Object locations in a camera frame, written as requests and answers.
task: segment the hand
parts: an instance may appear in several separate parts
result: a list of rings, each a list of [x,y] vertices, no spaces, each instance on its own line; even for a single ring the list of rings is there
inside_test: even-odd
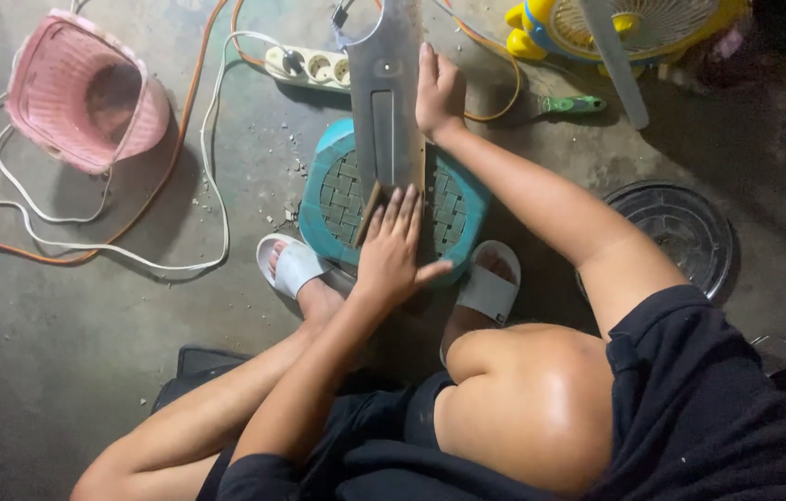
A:
[[[374,211],[359,258],[359,278],[353,293],[392,309],[434,278],[452,271],[452,261],[437,261],[421,269],[414,264],[421,233],[424,201],[410,185],[403,196],[397,188],[386,210]]]
[[[447,132],[466,128],[466,96],[467,81],[461,70],[444,56],[434,53],[430,44],[422,44],[418,104],[415,108],[421,132],[431,141],[439,142]]]

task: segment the yellow toy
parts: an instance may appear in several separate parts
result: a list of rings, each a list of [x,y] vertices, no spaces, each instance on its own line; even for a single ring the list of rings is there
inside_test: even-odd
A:
[[[747,0],[609,0],[615,26],[637,77],[650,64],[673,63],[692,45],[743,15]],[[548,52],[600,64],[577,0],[526,0],[505,15],[508,51],[542,60]]]

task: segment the green handle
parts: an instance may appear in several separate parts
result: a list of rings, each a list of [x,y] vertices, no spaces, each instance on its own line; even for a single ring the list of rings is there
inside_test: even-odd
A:
[[[569,113],[582,114],[603,111],[607,107],[607,102],[596,96],[573,96],[573,97],[543,97],[542,114],[545,113]]]

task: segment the pink plastic basket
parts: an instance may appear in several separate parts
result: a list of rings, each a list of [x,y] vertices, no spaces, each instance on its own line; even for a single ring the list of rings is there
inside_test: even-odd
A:
[[[89,174],[152,148],[170,113],[164,87],[132,50],[59,9],[17,54],[6,110],[31,141]]]

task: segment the foot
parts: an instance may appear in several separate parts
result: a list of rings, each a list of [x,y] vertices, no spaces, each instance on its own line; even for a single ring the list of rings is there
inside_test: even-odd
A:
[[[486,248],[477,256],[478,267],[486,268],[499,277],[507,280],[510,283],[517,283],[517,277],[513,274],[507,261],[498,256],[498,253],[493,248]],[[492,318],[489,318],[482,313],[479,313],[473,308],[468,308],[463,305],[455,305],[452,314],[449,316],[448,323],[445,324],[443,330],[442,353],[443,359],[448,354],[448,349],[452,343],[461,336],[469,333],[470,331],[478,331],[480,329],[493,329],[498,324]]]
[[[273,246],[273,253],[269,256],[269,273],[276,278],[276,265],[279,256],[288,244],[276,242]],[[337,290],[332,289],[320,277],[303,284],[297,292],[297,303],[303,311],[304,322],[327,323],[331,317],[343,306],[343,296]]]

